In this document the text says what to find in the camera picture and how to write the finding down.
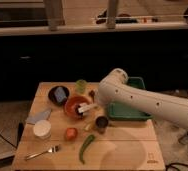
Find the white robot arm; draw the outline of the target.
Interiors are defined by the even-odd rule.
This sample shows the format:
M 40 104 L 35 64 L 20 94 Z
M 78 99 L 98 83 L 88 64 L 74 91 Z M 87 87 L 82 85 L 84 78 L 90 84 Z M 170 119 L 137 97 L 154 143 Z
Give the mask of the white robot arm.
M 128 79 L 123 69 L 113 69 L 99 82 L 95 101 L 101 106 L 113 101 L 121 102 L 188 131 L 187 98 L 134 88 L 127 85 Z

